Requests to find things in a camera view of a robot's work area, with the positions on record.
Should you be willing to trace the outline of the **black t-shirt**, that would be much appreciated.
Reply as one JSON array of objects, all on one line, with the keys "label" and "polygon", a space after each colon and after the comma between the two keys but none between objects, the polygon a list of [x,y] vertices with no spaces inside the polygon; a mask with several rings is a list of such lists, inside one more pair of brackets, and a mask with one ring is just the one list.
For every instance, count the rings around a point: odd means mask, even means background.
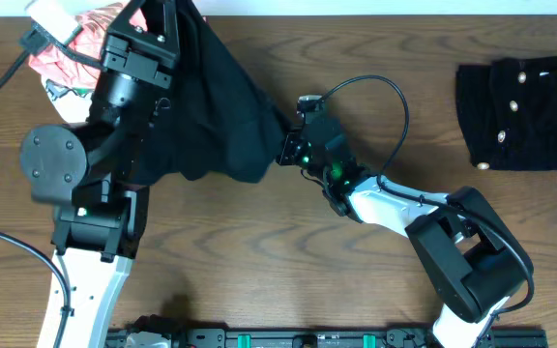
[{"label": "black t-shirt", "polygon": [[210,172],[256,184],[280,153],[290,120],[231,55],[191,1],[176,4],[181,59],[142,142],[131,181],[151,186]]}]

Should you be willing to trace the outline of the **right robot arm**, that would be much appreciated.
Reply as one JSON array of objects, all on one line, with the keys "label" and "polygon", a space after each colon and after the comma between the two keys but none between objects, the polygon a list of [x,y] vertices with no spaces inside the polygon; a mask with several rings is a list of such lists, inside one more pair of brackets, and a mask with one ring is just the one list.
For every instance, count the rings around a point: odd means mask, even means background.
[{"label": "right robot arm", "polygon": [[443,302],[432,328],[439,345],[477,347],[500,314],[531,302],[533,263],[477,189],[429,193],[373,175],[329,117],[290,130],[277,162],[312,175],[337,215],[409,240]]}]

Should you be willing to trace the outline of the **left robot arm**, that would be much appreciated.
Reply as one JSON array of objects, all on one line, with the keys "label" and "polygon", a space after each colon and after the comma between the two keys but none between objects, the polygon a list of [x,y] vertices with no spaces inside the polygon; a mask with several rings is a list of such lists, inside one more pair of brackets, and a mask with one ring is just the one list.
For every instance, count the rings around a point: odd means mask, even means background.
[{"label": "left robot arm", "polygon": [[147,221],[149,190],[132,174],[179,58],[175,3],[130,2],[106,30],[88,117],[37,127],[21,143],[32,198],[53,207],[42,347],[105,343]]}]

